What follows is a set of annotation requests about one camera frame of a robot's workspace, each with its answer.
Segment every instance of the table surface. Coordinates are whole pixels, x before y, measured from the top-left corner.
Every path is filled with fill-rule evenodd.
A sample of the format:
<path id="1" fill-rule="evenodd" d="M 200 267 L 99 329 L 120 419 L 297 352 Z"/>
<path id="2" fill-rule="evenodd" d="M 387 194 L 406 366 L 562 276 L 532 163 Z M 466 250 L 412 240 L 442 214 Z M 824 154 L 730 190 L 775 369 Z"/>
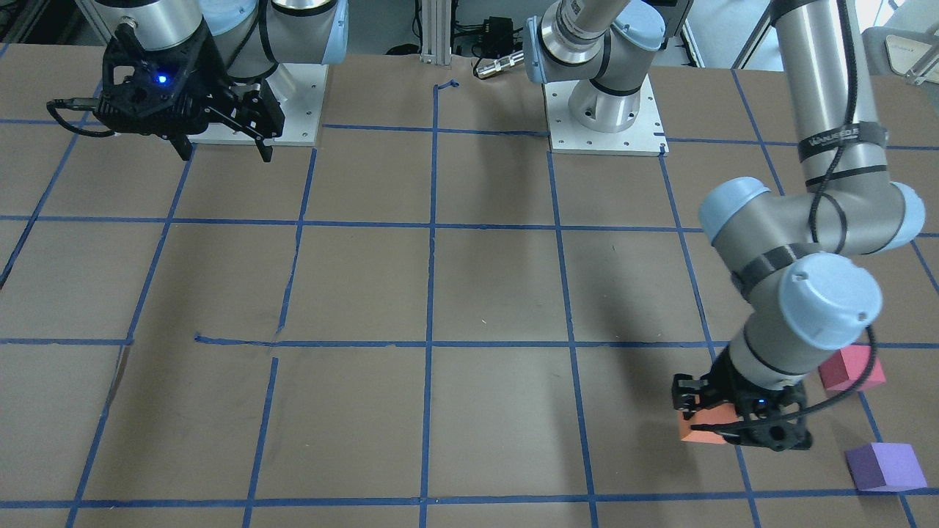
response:
<path id="1" fill-rule="evenodd" d="M 0 51 L 0 526 L 939 525 L 939 488 L 859 494 L 843 456 L 911 443 L 939 486 L 939 215 L 856 259 L 887 383 L 810 451 L 678 440 L 672 374 L 749 313 L 699 203 L 804 192 L 782 74 L 653 69 L 670 155 L 591 157 L 549 151 L 523 72 L 352 55 L 316 148 L 184 163 L 49 119 L 100 53 Z M 874 88 L 939 205 L 939 119 Z"/>

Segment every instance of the mounting plate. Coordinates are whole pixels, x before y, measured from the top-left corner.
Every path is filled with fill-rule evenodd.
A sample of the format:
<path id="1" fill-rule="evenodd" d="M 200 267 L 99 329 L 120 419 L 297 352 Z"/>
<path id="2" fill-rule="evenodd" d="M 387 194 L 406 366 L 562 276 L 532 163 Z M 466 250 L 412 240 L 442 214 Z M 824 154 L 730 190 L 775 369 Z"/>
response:
<path id="1" fill-rule="evenodd" d="M 633 126 L 622 132 L 597 132 L 581 125 L 567 108 L 567 100 L 578 81 L 545 85 L 547 125 L 551 131 L 551 150 L 568 154 L 609 154 L 614 156 L 658 156 L 669 142 L 665 139 L 662 118 L 646 76 L 639 90 L 641 103 Z"/>
<path id="2" fill-rule="evenodd" d="M 329 67 L 321 64 L 284 64 L 289 73 L 290 82 L 296 91 L 292 97 L 281 103 L 284 111 L 284 134 L 267 140 L 267 145 L 309 147 L 316 144 L 319 121 L 323 110 L 323 98 L 326 95 L 326 78 Z M 272 85 L 279 97 L 281 90 Z M 193 143 L 212 145 L 254 145 L 254 139 L 242 132 L 234 132 L 221 123 L 211 123 L 208 129 L 189 138 Z"/>

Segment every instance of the light blue joint cap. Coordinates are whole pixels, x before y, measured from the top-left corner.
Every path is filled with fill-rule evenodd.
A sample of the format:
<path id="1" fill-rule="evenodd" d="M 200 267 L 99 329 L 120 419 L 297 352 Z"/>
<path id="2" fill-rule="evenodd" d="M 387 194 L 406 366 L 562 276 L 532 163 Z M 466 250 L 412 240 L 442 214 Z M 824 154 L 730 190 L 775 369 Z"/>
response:
<path id="1" fill-rule="evenodd" d="M 525 32 L 522 34 L 522 46 L 525 50 L 525 72 L 529 80 L 538 85 L 547 84 L 545 75 L 545 57 L 541 53 L 541 40 L 538 32 L 541 31 L 538 17 L 531 17 L 525 21 Z"/>
<path id="2" fill-rule="evenodd" d="M 613 28 L 643 50 L 657 52 L 665 39 L 665 21 L 645 2 L 630 2 L 613 22 Z"/>
<path id="3" fill-rule="evenodd" d="M 725 181 L 711 191 L 701 202 L 698 210 L 698 218 L 701 221 L 701 227 L 707 233 L 708 240 L 714 243 L 717 234 L 733 215 L 750 203 L 750 200 L 763 193 L 769 193 L 769 189 L 758 179 L 749 176 Z"/>
<path id="4" fill-rule="evenodd" d="M 883 305 L 873 275 L 833 253 L 800 258 L 779 282 L 779 308 L 786 323 L 816 349 L 852 344 Z"/>
<path id="5" fill-rule="evenodd" d="M 906 206 L 903 211 L 903 222 L 893 240 L 874 253 L 882 253 L 905 245 L 916 238 L 916 235 L 923 230 L 923 225 L 926 224 L 926 205 L 923 204 L 923 200 L 916 194 L 913 187 L 897 181 L 891 181 L 891 183 L 903 194 L 903 204 Z"/>
<path id="6" fill-rule="evenodd" d="M 212 37 L 231 31 L 244 22 L 257 8 L 257 0 L 199 0 L 199 9 L 206 19 Z"/>
<path id="7" fill-rule="evenodd" d="M 336 14 L 332 19 L 330 39 L 326 41 L 322 64 L 339 64 L 346 60 L 348 42 L 349 3 L 348 0 L 339 0 L 339 4 L 336 5 Z"/>

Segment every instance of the velcro strap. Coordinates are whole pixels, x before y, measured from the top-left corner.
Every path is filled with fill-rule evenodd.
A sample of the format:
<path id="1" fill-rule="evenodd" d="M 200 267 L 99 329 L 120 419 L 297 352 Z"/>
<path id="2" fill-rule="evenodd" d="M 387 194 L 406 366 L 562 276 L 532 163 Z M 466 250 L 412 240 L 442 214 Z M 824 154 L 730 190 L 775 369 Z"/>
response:
<path id="1" fill-rule="evenodd" d="M 819 132 L 799 142 L 799 161 L 851 143 L 873 143 L 886 147 L 887 132 L 874 121 L 861 121 L 830 131 Z"/>
<path id="2" fill-rule="evenodd" d="M 731 272 L 731 281 L 737 287 L 744 299 L 750 296 L 750 292 L 763 279 L 772 275 L 786 266 L 795 263 L 803 256 L 819 253 L 822 249 L 819 244 L 814 243 L 795 243 L 779 246 L 766 253 L 757 256 L 739 272 Z"/>

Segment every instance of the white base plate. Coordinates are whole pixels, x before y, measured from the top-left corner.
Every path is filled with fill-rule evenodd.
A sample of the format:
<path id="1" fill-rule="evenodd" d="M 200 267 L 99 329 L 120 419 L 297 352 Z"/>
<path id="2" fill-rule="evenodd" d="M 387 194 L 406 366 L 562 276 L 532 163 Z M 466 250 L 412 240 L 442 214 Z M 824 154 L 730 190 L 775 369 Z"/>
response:
<path id="1" fill-rule="evenodd" d="M 633 126 L 622 132 L 604 133 L 588 129 L 571 116 L 567 100 L 578 81 L 545 85 L 547 125 L 551 130 L 551 150 L 569 154 L 610 154 L 615 156 L 658 156 L 669 142 L 665 139 L 662 118 L 646 76 L 639 90 L 641 103 Z"/>
<path id="2" fill-rule="evenodd" d="M 316 143 L 319 118 L 326 95 L 326 75 L 329 67 L 322 64 L 284 64 L 297 83 L 294 97 L 281 104 L 284 111 L 284 134 L 266 145 L 309 147 Z M 254 145 L 254 139 L 235 132 L 222 123 L 211 123 L 208 129 L 189 138 L 193 143 L 212 145 Z"/>

